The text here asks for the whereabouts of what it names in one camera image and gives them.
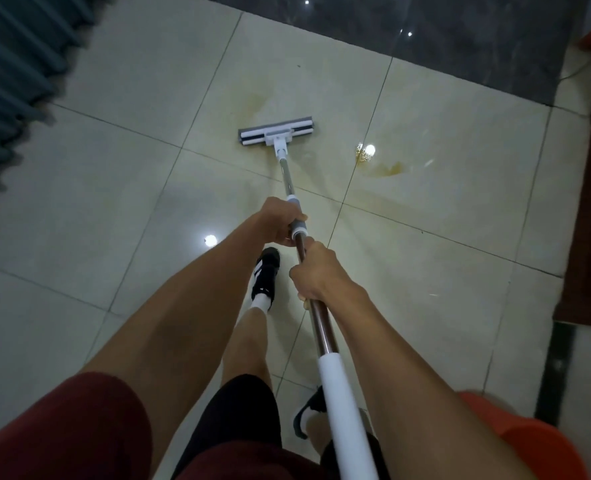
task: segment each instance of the mop handle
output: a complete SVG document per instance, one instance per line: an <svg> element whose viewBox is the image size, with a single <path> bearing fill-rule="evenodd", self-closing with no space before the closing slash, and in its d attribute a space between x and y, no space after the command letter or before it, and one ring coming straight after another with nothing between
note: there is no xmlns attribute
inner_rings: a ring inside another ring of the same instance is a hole
<svg viewBox="0 0 591 480"><path fill-rule="evenodd" d="M286 157L279 159L287 200L300 207L294 193L291 174ZM298 250L300 263L305 260L305 237L307 225L302 221L291 224L291 238ZM320 300L309 300L309 316L314 327L314 337L318 349L318 369L323 381L324 399L332 428L333 445L342 480L376 480L378 471L371 455L358 405L353 397L338 344L333 335L331 319L327 306Z"/></svg>

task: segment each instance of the black shorts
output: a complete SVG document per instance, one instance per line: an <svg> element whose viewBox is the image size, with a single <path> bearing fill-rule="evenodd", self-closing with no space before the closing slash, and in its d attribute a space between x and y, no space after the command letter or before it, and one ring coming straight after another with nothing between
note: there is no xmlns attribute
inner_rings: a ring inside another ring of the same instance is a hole
<svg viewBox="0 0 591 480"><path fill-rule="evenodd" d="M368 434L381 480L388 480L385 459L376 437ZM237 376L215 393L207 405L172 475L175 479L200 453L235 440L270 443L282 448L280 418L273 391L256 376ZM333 441L320 458L322 468L340 476Z"/></svg>

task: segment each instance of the shoe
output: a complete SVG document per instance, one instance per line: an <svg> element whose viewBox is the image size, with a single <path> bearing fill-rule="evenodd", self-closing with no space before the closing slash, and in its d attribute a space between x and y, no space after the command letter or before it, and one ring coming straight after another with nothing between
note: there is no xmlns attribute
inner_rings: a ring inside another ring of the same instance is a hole
<svg viewBox="0 0 591 480"><path fill-rule="evenodd" d="M320 386L293 418L293 431L295 435L303 440L308 439L309 436L304 432L307 421L314 414L325 412L327 412L327 403L324 401L323 387Z"/></svg>
<svg viewBox="0 0 591 480"><path fill-rule="evenodd" d="M275 277L277 270L280 269L280 253L275 248L266 248L260 254L256 267L253 270L255 283L251 289L251 299L253 300L258 293L265 294L271 300L275 298Z"/></svg>

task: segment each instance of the mop head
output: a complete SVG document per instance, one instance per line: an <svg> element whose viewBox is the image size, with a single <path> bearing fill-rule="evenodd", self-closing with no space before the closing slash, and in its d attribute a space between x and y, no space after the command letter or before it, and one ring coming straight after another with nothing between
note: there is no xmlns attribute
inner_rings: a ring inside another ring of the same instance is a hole
<svg viewBox="0 0 591 480"><path fill-rule="evenodd" d="M289 143L293 136L300 136L314 132L314 120L311 116L299 120L283 121L266 126L245 128L238 130L238 140L243 145L265 143L273 145L276 138L284 138Z"/></svg>

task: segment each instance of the forearm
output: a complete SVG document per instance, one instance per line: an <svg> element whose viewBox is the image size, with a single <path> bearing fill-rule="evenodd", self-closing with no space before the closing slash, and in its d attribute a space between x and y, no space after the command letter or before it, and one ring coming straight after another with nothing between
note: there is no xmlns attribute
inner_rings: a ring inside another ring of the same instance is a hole
<svg viewBox="0 0 591 480"><path fill-rule="evenodd" d="M378 312L343 281L324 292L393 478L533 478Z"/></svg>
<svg viewBox="0 0 591 480"><path fill-rule="evenodd" d="M152 472L217 369L264 238L258 214L172 276L83 371L123 379L153 433Z"/></svg>

